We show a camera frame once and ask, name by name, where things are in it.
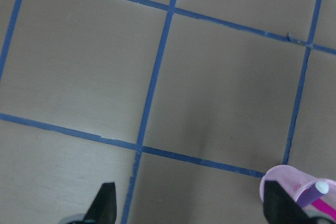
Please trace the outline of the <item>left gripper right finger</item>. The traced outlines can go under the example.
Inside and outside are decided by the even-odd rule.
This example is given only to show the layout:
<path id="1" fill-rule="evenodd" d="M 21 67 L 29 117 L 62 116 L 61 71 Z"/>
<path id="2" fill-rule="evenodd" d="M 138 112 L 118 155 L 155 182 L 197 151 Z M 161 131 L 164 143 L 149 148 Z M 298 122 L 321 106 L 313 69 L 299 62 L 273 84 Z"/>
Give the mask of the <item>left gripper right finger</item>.
<path id="1" fill-rule="evenodd" d="M 330 217 L 308 215 L 277 181 L 264 183 L 263 213 L 271 224 L 335 223 Z"/>

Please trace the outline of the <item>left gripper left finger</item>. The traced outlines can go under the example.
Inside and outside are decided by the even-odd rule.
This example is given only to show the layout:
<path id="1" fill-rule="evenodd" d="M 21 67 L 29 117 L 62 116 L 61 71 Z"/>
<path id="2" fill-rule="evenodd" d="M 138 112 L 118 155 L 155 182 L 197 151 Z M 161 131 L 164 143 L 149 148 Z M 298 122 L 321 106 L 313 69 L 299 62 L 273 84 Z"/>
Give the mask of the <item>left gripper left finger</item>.
<path id="1" fill-rule="evenodd" d="M 115 223 L 117 219 L 116 187 L 103 183 L 85 214 L 64 217 L 59 223 Z"/>

